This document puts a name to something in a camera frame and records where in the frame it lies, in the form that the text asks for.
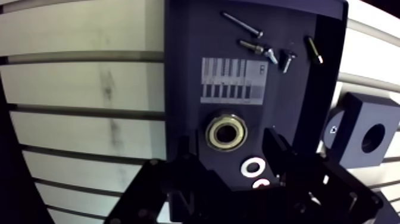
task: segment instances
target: brass bearing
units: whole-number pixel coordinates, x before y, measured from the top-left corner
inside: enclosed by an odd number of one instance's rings
[[[223,114],[209,123],[205,136],[211,148],[229,152],[239,148],[245,142],[247,127],[238,116]]]

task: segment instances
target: hole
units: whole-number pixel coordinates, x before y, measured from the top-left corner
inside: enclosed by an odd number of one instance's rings
[[[257,170],[260,169],[260,165],[258,163],[251,163],[249,166],[247,166],[247,171],[249,173],[254,173],[257,172]]]
[[[222,143],[229,143],[236,138],[236,129],[231,125],[224,125],[217,130],[216,138]]]
[[[328,176],[328,175],[325,175],[325,176],[324,176],[324,180],[322,181],[322,183],[324,183],[325,185],[327,185],[327,184],[328,184],[328,181],[329,181],[329,176]]]
[[[384,136],[385,127],[383,125],[377,124],[371,127],[362,140],[362,151],[365,153],[372,153],[374,150],[376,150],[376,148],[378,148]]]
[[[336,126],[333,126],[333,127],[330,129],[329,133],[331,133],[331,134],[336,134],[337,131],[338,131],[338,128],[337,128]]]

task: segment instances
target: small screw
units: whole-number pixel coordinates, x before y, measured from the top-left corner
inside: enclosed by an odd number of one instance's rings
[[[338,127],[332,126],[332,127],[330,128],[329,133],[331,133],[331,134],[336,134],[337,131],[338,131]]]
[[[260,45],[255,45],[252,43],[249,43],[247,41],[239,40],[239,44],[244,46],[245,48],[251,49],[254,51],[254,54],[262,54],[264,52],[264,48]]]
[[[221,12],[221,15],[225,18],[227,18],[228,20],[240,25],[241,27],[243,27],[244,29],[248,30],[249,32],[251,32],[252,34],[254,34],[257,38],[261,38],[264,33],[261,30],[257,30],[249,25],[247,25],[246,23],[244,23],[243,21],[239,20],[238,18],[234,17],[233,15],[230,15],[226,12]]]
[[[293,53],[293,52],[288,52],[288,54],[287,54],[287,59],[286,59],[286,61],[285,61],[285,66],[284,66],[284,68],[283,68],[283,73],[284,73],[284,74],[288,72],[290,63],[291,63],[292,60],[295,59],[296,57],[297,57],[297,55],[296,55],[295,53]]]
[[[274,55],[274,50],[272,48],[268,48],[268,50],[265,51],[264,56],[269,58],[272,61],[272,63],[278,64],[278,60],[276,59]]]
[[[244,46],[245,48],[253,50],[254,54],[257,54],[257,55],[262,54],[263,56],[269,58],[272,61],[272,63],[278,64],[278,60],[276,59],[276,57],[274,55],[274,50],[272,48],[265,48],[261,45],[249,43],[249,42],[243,41],[243,40],[239,40],[239,44]]]
[[[310,45],[310,47],[312,49],[312,53],[314,54],[313,55],[313,57],[315,57],[314,61],[316,63],[318,63],[318,64],[323,64],[324,60],[322,59],[322,56],[318,53],[317,47],[315,47],[315,44],[314,44],[314,40],[310,36],[308,36],[307,37],[307,42],[308,42],[308,44]]]

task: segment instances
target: hex bolt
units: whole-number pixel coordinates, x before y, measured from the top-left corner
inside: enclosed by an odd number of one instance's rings
[[[245,48],[253,50],[254,54],[260,55],[264,52],[264,48],[261,45],[252,44],[243,40],[239,40],[239,44],[244,46]]]
[[[257,38],[261,38],[264,35],[263,31],[257,30],[255,28],[249,26],[248,24],[244,23],[243,21],[239,20],[238,18],[234,17],[233,15],[230,15],[226,12],[221,12],[221,15],[223,17],[227,18],[228,20],[240,25],[241,27],[243,27],[244,29],[246,29],[247,31],[252,33]]]
[[[285,61],[285,66],[284,66],[284,68],[283,68],[283,73],[284,73],[284,74],[288,72],[290,63],[291,63],[292,60],[295,59],[296,57],[297,57],[297,55],[296,55],[295,53],[293,53],[293,52],[288,52],[288,54],[287,54],[287,59],[286,59],[286,61]]]
[[[278,64],[278,60],[276,59],[275,55],[274,55],[274,50],[272,48],[268,48],[265,52],[264,52],[264,56],[266,56],[267,58],[269,58],[272,63],[274,64]]]

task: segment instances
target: black metal frame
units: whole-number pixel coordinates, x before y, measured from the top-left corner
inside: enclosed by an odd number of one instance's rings
[[[105,223],[156,223],[167,194],[176,191],[189,213],[185,224],[361,224],[382,208],[383,201],[343,167],[319,155],[298,155],[273,129],[265,130],[262,145],[280,186],[234,192],[194,155],[170,163],[151,160]]]
[[[6,64],[6,57],[0,64]],[[0,80],[0,216],[2,223],[54,223],[41,199],[22,155]]]

